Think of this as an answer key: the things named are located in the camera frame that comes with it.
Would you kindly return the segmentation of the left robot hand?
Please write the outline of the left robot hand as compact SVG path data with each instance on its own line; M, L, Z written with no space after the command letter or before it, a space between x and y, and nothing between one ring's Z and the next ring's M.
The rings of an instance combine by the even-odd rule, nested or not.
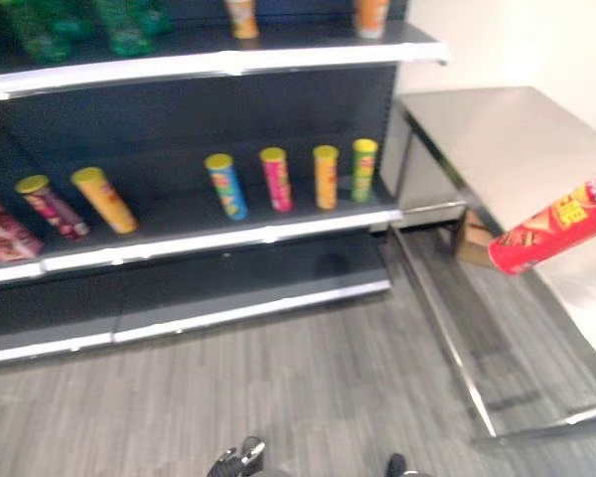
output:
M257 436L248 436L241 445L229 448L210 468L208 477L253 476L264 466L266 442Z

